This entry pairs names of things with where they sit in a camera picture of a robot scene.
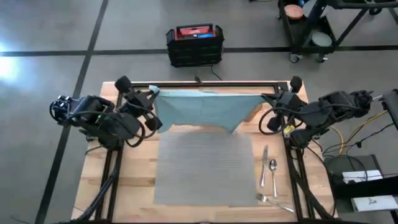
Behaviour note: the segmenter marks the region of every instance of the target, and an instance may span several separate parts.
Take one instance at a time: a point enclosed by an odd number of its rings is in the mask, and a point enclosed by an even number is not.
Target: gray placemat
[[[155,203],[256,206],[250,137],[230,133],[163,133]]]

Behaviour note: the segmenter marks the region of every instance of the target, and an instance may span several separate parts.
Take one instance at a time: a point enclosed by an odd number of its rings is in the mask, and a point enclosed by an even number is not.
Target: silverware
[[[294,210],[293,210],[293,209],[288,208],[288,207],[286,207],[286,206],[283,206],[283,205],[281,205],[281,204],[279,204],[279,203],[277,203],[277,202],[271,201],[271,200],[269,200],[269,199],[268,199],[265,195],[263,195],[263,194],[257,193],[256,197],[257,197],[257,199],[260,200],[261,202],[267,202],[267,203],[270,203],[271,205],[275,205],[276,207],[279,207],[279,208],[281,208],[281,209],[284,209],[284,210],[286,210],[286,211],[288,211],[288,212],[293,212],[293,213],[294,213]]]
[[[274,187],[274,197],[278,197],[278,194],[276,192],[276,181],[275,181],[275,170],[277,167],[277,163],[275,159],[271,159],[271,161],[269,161],[269,169],[272,172],[272,185]]]
[[[261,170],[260,187],[264,187],[264,185],[266,184],[267,160],[268,160],[268,145],[265,146],[264,152],[262,153],[262,170]]]

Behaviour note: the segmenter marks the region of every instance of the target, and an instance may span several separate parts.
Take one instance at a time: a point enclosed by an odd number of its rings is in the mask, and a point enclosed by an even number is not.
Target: spoon
[[[272,172],[272,184],[274,186],[274,197],[278,197],[278,194],[276,192],[276,181],[275,181],[275,170],[277,167],[277,163],[275,159],[271,159],[271,161],[269,162],[269,169]]]
[[[271,201],[271,200],[269,200],[269,199],[267,198],[267,196],[265,196],[265,195],[263,195],[263,194],[257,193],[256,197],[257,197],[257,199],[260,200],[261,202],[268,202],[268,203],[270,203],[271,205],[275,205],[275,206],[277,206],[277,207],[279,207],[279,208],[281,208],[281,209],[284,209],[284,210],[286,210],[286,211],[289,211],[289,212],[293,212],[293,213],[294,213],[294,210],[293,210],[293,209],[288,208],[288,207],[286,207],[286,206],[283,206],[283,205],[281,205],[281,204],[279,204],[279,203],[277,203],[277,202]]]

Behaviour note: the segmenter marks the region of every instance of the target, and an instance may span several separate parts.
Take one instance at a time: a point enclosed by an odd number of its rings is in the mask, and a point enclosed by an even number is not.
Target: cart wheel
[[[324,54],[319,54],[319,55],[318,55],[318,59],[317,59],[317,62],[318,62],[318,63],[323,63],[323,62],[325,62],[326,60],[328,60],[328,59],[325,57]]]
[[[289,60],[292,63],[297,63],[300,60],[300,57],[297,54],[292,54],[291,52],[289,53]]]
[[[369,15],[375,16],[381,12],[381,9],[370,9],[369,10]]]

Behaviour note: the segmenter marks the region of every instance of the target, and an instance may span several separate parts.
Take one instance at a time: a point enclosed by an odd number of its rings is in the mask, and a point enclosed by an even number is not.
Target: yellow cable
[[[363,126],[369,124],[370,122],[374,121],[375,119],[380,118],[381,116],[385,115],[387,112],[388,112],[388,111],[385,110],[385,111],[383,111],[383,112],[381,112],[381,113],[375,115],[375,116],[372,117],[371,119],[369,119],[369,120],[363,122],[362,124],[360,124],[360,125],[359,125],[358,127],[356,127],[356,129],[351,133],[351,135],[349,136],[349,138],[348,138],[347,141],[350,141],[350,140],[353,138],[353,136],[354,136],[356,133],[358,133],[358,131],[359,131]],[[339,150],[339,152],[338,152],[339,155],[341,155],[341,154],[343,153],[343,148],[344,148],[344,144],[342,144],[341,147],[340,147],[340,150]]]
[[[339,135],[339,137],[340,137],[340,151],[343,150],[343,144],[344,144],[343,135],[341,134],[341,132],[340,132],[337,128],[335,128],[335,127],[333,127],[333,126],[330,126],[329,128],[331,128],[332,130],[334,130],[334,131]]]

